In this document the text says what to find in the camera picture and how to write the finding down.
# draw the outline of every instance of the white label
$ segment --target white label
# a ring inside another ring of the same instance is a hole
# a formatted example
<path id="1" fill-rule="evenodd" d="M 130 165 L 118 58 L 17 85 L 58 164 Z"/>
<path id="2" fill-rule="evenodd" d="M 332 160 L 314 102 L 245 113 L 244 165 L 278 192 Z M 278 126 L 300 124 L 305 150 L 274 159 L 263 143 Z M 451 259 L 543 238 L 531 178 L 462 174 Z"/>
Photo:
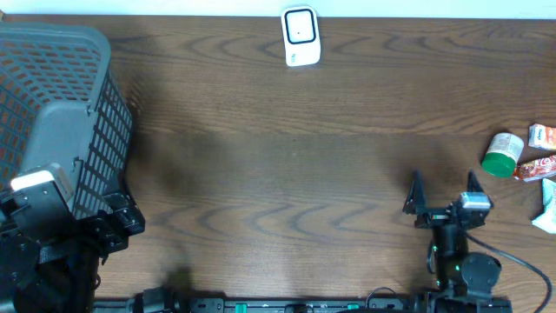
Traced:
<path id="1" fill-rule="evenodd" d="M 494 136 L 486 153 L 501 153 L 507 157 L 511 157 L 517 163 L 522 150 L 523 140 L 521 140 L 521 138 L 510 133 L 501 133 Z"/>
<path id="2" fill-rule="evenodd" d="M 543 125 L 535 124 L 529 127 L 529 146 L 539 148 L 546 140 L 546 128 Z"/>

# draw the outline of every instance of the small container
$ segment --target small container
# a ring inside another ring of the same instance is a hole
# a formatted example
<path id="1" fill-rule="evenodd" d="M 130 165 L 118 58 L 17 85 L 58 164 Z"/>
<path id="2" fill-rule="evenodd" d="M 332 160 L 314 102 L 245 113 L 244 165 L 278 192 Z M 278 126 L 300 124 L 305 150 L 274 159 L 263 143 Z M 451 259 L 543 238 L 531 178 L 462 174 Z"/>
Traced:
<path id="1" fill-rule="evenodd" d="M 496 177 L 511 177 L 523 150 L 523 140 L 510 133 L 494 136 L 483 159 L 482 168 Z"/>

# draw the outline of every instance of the wooden table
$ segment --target wooden table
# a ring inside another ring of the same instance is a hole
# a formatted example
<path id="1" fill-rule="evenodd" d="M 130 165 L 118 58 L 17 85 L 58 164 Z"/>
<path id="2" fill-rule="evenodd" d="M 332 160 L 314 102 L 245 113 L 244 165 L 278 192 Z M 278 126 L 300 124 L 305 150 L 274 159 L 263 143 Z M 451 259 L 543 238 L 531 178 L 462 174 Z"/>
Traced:
<path id="1" fill-rule="evenodd" d="M 127 177 L 147 230 L 100 269 L 98 296 L 161 283 L 231 297 L 432 287 L 431 233 L 401 212 L 414 169 L 432 204 L 475 169 L 496 208 L 472 234 L 556 279 L 554 236 L 531 225 L 540 183 L 480 169 L 497 132 L 556 125 L 554 22 L 323 18 L 321 61 L 290 69 L 279 18 L 6 20 L 98 28 L 140 111 Z M 501 261 L 495 293 L 532 312 L 545 285 Z"/>

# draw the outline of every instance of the basket mesh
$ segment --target basket mesh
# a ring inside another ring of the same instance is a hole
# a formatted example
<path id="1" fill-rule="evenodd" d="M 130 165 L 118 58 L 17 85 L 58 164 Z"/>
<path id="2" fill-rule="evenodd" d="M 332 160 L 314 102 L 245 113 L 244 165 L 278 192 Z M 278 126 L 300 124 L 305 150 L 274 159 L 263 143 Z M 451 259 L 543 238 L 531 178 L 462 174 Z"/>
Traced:
<path id="1" fill-rule="evenodd" d="M 17 174 L 43 106 L 58 100 L 90 103 L 98 118 L 72 211 L 76 218 L 99 209 L 110 213 L 101 194 L 125 164 L 132 122 L 109 71 L 108 42 L 82 27 L 0 26 L 0 190 Z"/>

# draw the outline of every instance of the red snack package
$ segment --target red snack package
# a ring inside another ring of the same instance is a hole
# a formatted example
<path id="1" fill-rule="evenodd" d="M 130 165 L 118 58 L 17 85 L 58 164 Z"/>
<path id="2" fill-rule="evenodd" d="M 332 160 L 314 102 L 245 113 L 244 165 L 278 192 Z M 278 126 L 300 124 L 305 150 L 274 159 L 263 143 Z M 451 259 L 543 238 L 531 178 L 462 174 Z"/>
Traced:
<path id="1" fill-rule="evenodd" d="M 518 165 L 513 173 L 516 179 L 531 182 L 556 175 L 556 155 Z"/>

